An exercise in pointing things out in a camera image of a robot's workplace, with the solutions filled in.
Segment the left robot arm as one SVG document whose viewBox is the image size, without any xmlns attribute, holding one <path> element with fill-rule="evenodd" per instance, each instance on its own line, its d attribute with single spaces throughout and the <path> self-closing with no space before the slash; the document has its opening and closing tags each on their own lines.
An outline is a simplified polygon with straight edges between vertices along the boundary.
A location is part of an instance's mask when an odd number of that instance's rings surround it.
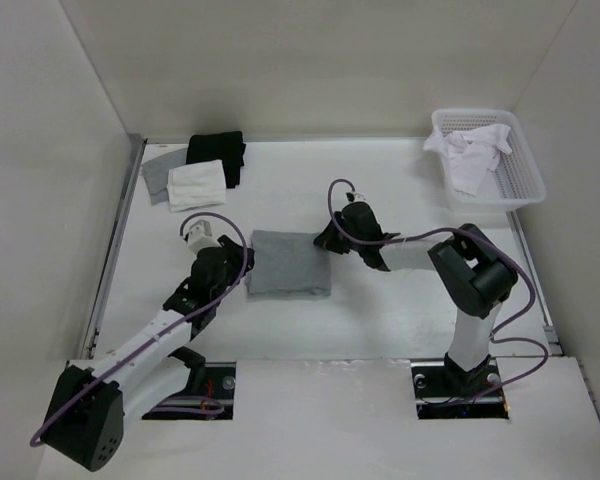
<svg viewBox="0 0 600 480">
<path fill-rule="evenodd" d="M 199 395 L 203 359 L 187 345 L 254 263 L 253 249 L 226 235 L 199 249 L 189 276 L 139 333 L 100 360 L 61 373 L 32 444 L 95 472 L 111 460 L 126 428 L 162 400 Z"/>
</svg>

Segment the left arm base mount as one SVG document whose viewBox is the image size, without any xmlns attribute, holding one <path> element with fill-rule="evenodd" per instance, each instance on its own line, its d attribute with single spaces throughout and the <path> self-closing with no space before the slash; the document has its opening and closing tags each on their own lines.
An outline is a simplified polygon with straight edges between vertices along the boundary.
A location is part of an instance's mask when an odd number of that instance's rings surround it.
<svg viewBox="0 0 600 480">
<path fill-rule="evenodd" d="M 236 363 L 207 363 L 191 374 L 186 386 L 166 397 L 143 420 L 232 420 L 236 392 Z"/>
</svg>

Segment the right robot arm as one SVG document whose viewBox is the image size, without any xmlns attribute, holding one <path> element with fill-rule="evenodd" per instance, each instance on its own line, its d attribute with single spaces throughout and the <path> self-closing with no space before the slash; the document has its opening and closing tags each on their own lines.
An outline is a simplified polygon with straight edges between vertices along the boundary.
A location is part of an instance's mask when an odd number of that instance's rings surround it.
<svg viewBox="0 0 600 480">
<path fill-rule="evenodd" d="M 517 271 L 489 247 L 472 223 L 439 242 L 400 240 L 384 232 L 370 206 L 354 201 L 333 213 L 313 244 L 336 254 L 356 252 L 368 267 L 393 272 L 432 270 L 457 308 L 455 331 L 444 357 L 444 384 L 453 394 L 469 394 L 480 383 L 490 359 L 489 336 L 500 305 L 517 283 Z"/>
</svg>

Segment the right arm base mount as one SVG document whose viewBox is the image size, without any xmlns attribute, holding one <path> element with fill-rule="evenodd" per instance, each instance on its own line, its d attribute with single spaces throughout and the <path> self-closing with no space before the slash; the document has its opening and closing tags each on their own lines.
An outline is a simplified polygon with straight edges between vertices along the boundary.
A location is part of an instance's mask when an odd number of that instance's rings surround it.
<svg viewBox="0 0 600 480">
<path fill-rule="evenodd" d="M 500 383 L 495 360 L 468 386 L 454 384 L 442 361 L 413 362 L 411 375 L 419 420 L 509 419 L 501 388 L 476 398 Z"/>
</svg>

